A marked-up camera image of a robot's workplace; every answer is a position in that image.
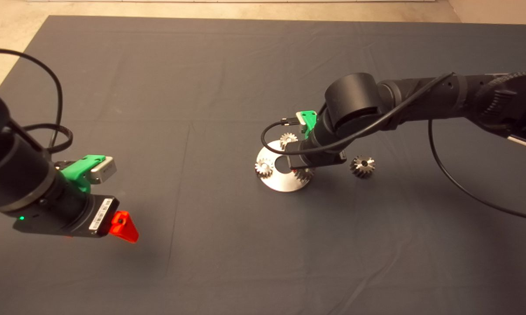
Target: label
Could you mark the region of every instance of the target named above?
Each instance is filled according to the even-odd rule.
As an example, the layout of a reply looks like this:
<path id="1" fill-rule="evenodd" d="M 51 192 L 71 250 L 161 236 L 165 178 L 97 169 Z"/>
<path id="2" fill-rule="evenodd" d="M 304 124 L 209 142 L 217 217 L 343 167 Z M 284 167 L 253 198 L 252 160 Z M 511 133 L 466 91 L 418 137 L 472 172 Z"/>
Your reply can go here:
<path id="1" fill-rule="evenodd" d="M 99 207 L 98 213 L 95 214 L 94 221 L 91 222 L 89 229 L 94 231 L 99 228 L 99 225 L 101 224 L 103 217 L 105 217 L 107 210 L 109 210 L 109 206 L 111 205 L 112 201 L 113 199 L 111 198 L 103 199 L 103 202 Z"/>

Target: gray fabric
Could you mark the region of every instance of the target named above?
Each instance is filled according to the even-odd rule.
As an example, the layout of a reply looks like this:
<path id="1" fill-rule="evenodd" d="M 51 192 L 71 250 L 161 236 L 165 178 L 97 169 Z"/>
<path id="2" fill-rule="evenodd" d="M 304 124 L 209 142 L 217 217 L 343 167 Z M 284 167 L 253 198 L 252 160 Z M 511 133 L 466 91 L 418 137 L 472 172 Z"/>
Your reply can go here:
<path id="1" fill-rule="evenodd" d="M 114 156 L 93 192 L 141 238 L 21 234 L 0 214 L 0 314 L 526 314 L 526 220 L 452 186 L 424 122 L 349 147 L 376 159 L 368 181 L 339 165 L 280 194 L 253 170 L 262 128 L 319 108 L 344 74 L 526 70 L 526 25 L 53 16 L 27 52 L 65 89 L 75 142 L 54 159 Z M 53 120 L 53 84 L 28 62 L 0 95 L 21 124 Z M 526 212 L 526 148 L 434 127 L 455 177 Z"/>

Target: black cable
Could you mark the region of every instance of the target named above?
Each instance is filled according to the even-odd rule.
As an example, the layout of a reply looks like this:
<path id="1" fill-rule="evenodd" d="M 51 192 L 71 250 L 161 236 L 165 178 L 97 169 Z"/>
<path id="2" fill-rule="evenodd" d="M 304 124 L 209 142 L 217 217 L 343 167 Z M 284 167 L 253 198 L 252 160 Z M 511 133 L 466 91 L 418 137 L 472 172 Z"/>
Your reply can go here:
<path id="1" fill-rule="evenodd" d="M 36 129 L 51 129 L 56 132 L 61 132 L 67 137 L 67 140 L 59 145 L 48 147 L 46 150 L 49 151 L 50 154 L 58 153 L 63 150 L 68 149 L 73 144 L 73 132 L 70 131 L 69 128 L 63 127 L 58 124 L 51 124 L 51 123 L 41 123 L 41 124 L 33 124 L 29 126 L 23 127 L 25 131 L 31 131 Z"/>
<path id="2" fill-rule="evenodd" d="M 61 118 L 63 117 L 63 88 L 61 87 L 61 82 L 59 81 L 59 78 L 55 75 L 55 72 L 51 70 L 46 64 L 39 61 L 37 58 L 34 58 L 28 54 L 25 54 L 23 52 L 17 52 L 16 50 L 9 50 L 9 49 L 3 49 L 0 48 L 0 54 L 9 54 L 14 56 L 19 56 L 21 58 L 25 58 L 27 60 L 30 60 L 31 62 L 37 64 L 41 68 L 51 76 L 53 81 L 55 82 L 55 88 L 57 88 L 57 116 L 55 118 L 55 124 L 57 126 L 61 126 Z M 53 135 L 51 135 L 51 140 L 49 140 L 49 147 L 55 146 L 55 141 L 57 140 L 57 133 L 59 132 L 58 129 L 53 130 Z"/>
<path id="3" fill-rule="evenodd" d="M 436 163 L 439 167 L 439 169 L 441 169 L 441 171 L 443 172 L 443 174 L 449 178 L 449 180 L 457 186 L 457 188 L 459 188 L 461 191 L 463 191 L 464 193 L 466 193 L 467 195 L 469 195 L 470 197 L 472 197 L 473 199 L 477 200 L 478 202 L 480 203 L 483 203 L 484 205 L 486 206 L 489 206 L 493 209 L 496 209 L 496 210 L 499 210 L 499 211 L 502 211 L 503 213 L 507 213 L 507 214 L 511 214 L 511 215 L 515 215 L 516 217 L 522 217 L 524 219 L 526 219 L 526 214 L 525 213 L 518 213 L 516 211 L 513 211 L 513 210 L 510 210 L 510 209 L 507 209 L 507 208 L 504 208 L 504 207 L 501 207 L 499 205 L 495 205 L 494 203 L 492 202 L 489 202 L 489 201 L 486 201 L 484 199 L 481 199 L 480 197 L 477 197 L 475 195 L 473 195 L 473 193 L 469 192 L 465 187 L 463 187 L 461 184 L 459 184 L 457 182 L 457 180 L 455 178 L 453 178 L 453 176 L 451 176 L 451 174 L 449 174 L 449 172 L 447 171 L 447 169 L 443 166 L 443 163 L 441 163 L 441 161 L 439 160 L 439 156 L 437 155 L 437 151 L 436 151 L 436 146 L 434 145 L 434 139 L 433 139 L 433 131 L 432 131 L 432 120 L 428 120 L 428 140 L 430 141 L 430 149 L 432 150 L 432 155 L 434 157 L 434 160 L 436 160 Z"/>
<path id="4" fill-rule="evenodd" d="M 417 100 L 418 98 L 420 98 L 421 96 L 423 96 L 424 94 L 429 92 L 429 90 L 431 88 L 433 88 L 434 86 L 436 86 L 437 84 L 441 83 L 443 80 L 445 80 L 446 78 L 448 78 L 448 77 L 450 77 L 452 75 L 453 75 L 453 72 L 442 74 L 441 76 L 439 76 L 439 77 L 435 78 L 434 80 L 430 81 L 428 84 L 426 84 L 425 86 L 420 88 L 418 91 L 413 93 L 411 96 L 409 96 L 409 98 L 407 98 L 404 101 L 402 101 L 399 104 L 399 106 L 396 106 L 392 110 L 389 110 L 387 112 L 387 114 L 381 116 L 381 118 L 379 118 L 378 120 L 373 122 L 371 125 L 367 126 L 366 128 L 363 128 L 362 130 L 360 130 L 358 132 L 355 132 L 355 133 L 353 133 L 353 134 L 351 134 L 351 135 L 349 135 L 349 136 L 347 136 L 345 138 L 342 138 L 342 139 L 340 139 L 338 141 L 335 141 L 335 142 L 333 142 L 333 143 L 331 143 L 329 145 L 316 147 L 316 148 L 312 148 L 312 149 L 299 150 L 299 151 L 288 151 L 288 152 L 279 151 L 279 150 L 271 148 L 271 146 L 268 145 L 267 141 L 265 141 L 265 135 L 267 134 L 267 132 L 271 128 L 273 128 L 275 126 L 278 126 L 278 125 L 287 124 L 288 123 L 287 120 L 281 120 L 279 122 L 275 122 L 275 123 L 271 124 L 270 126 L 268 126 L 267 128 L 265 128 L 263 130 L 263 132 L 261 133 L 261 143 L 263 143 L 263 146 L 265 148 L 269 149 L 269 151 L 277 153 L 277 154 L 281 154 L 281 155 L 310 154 L 310 153 L 319 153 L 319 152 L 335 149 L 338 146 L 344 145 L 346 143 L 350 143 L 350 142 L 354 141 L 354 139 L 362 137 L 363 135 L 369 133 L 370 131 L 373 131 L 375 128 L 380 127 L 384 122 L 386 122 L 387 120 L 391 119 L 391 117 L 395 116 L 401 110 L 403 110 L 403 109 L 407 108 L 409 105 L 411 105 L 412 102 L 414 102 L 415 100 Z"/>

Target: metal gear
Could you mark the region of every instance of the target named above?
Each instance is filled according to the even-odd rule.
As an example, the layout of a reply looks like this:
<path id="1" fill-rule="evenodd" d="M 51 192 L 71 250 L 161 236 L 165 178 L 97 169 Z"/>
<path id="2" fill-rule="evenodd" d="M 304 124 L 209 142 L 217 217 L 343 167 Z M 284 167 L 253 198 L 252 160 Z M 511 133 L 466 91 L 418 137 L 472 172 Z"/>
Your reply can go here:
<path id="1" fill-rule="evenodd" d="M 313 177 L 315 169 L 297 169 L 295 170 L 295 174 L 298 181 L 305 182 Z"/>
<path id="2" fill-rule="evenodd" d="M 267 178 L 272 175 L 272 162 L 269 159 L 259 159 L 255 163 L 255 172 L 259 178 Z"/>
<path id="3" fill-rule="evenodd" d="M 350 170 L 358 178 L 368 178 L 375 170 L 375 160 L 371 157 L 356 156 L 350 163 Z"/>
<path id="4" fill-rule="evenodd" d="M 280 136 L 280 147 L 284 150 L 286 149 L 287 144 L 289 144 L 290 142 L 296 142 L 296 141 L 297 141 L 297 137 L 295 134 L 291 132 L 286 132 L 285 134 Z"/>

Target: red plastic part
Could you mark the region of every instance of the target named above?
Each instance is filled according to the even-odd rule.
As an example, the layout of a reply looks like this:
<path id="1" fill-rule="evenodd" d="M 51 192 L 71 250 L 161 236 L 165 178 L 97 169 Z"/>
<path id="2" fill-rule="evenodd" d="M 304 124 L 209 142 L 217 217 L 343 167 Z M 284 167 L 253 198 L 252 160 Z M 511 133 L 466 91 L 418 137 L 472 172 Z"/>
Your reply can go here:
<path id="1" fill-rule="evenodd" d="M 136 243 L 139 240 L 139 232 L 131 220 L 131 215 L 127 211 L 117 211 L 111 220 L 109 233 L 124 239 L 129 243 Z"/>

